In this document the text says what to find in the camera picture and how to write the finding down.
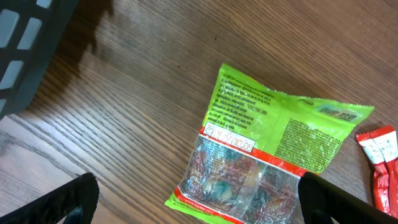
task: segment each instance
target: sealed package edge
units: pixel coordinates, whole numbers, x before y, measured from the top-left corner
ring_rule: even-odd
[[[321,173],[372,110],[270,90],[224,64],[165,204],[208,223],[290,223],[300,177]]]

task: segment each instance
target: white label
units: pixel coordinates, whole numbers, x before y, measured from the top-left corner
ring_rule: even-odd
[[[360,141],[359,144],[363,147],[363,150],[365,151],[372,164],[379,164],[381,162],[384,162],[383,155],[373,139]]]
[[[246,138],[232,131],[228,131],[225,128],[211,124],[210,122],[206,123],[203,133],[246,152],[251,152],[256,143],[252,139]]]
[[[383,154],[386,162],[398,157],[397,134],[395,131],[383,134],[373,139]]]

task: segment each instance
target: red and white packet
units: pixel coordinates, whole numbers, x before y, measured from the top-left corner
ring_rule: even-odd
[[[371,131],[371,138],[380,149],[389,171],[389,201],[391,215],[398,218],[398,144],[397,133],[391,126]]]
[[[363,147],[366,155],[371,161],[373,172],[373,199],[374,206],[391,215],[391,208],[389,203],[389,172],[387,164],[384,162],[383,155],[379,150],[377,144],[371,138],[371,133],[357,134],[356,140]]]

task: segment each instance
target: wood grain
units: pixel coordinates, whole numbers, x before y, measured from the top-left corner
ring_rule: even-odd
[[[397,32],[393,0],[81,0],[32,104],[0,121],[0,215],[93,172],[93,223],[198,223],[164,202],[223,62],[269,88],[376,106],[354,133],[398,127]],[[371,203],[353,134],[322,177]]]

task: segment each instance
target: black plastic basket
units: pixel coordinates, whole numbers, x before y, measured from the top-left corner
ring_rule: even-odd
[[[0,119],[24,110],[78,0],[0,0]]]

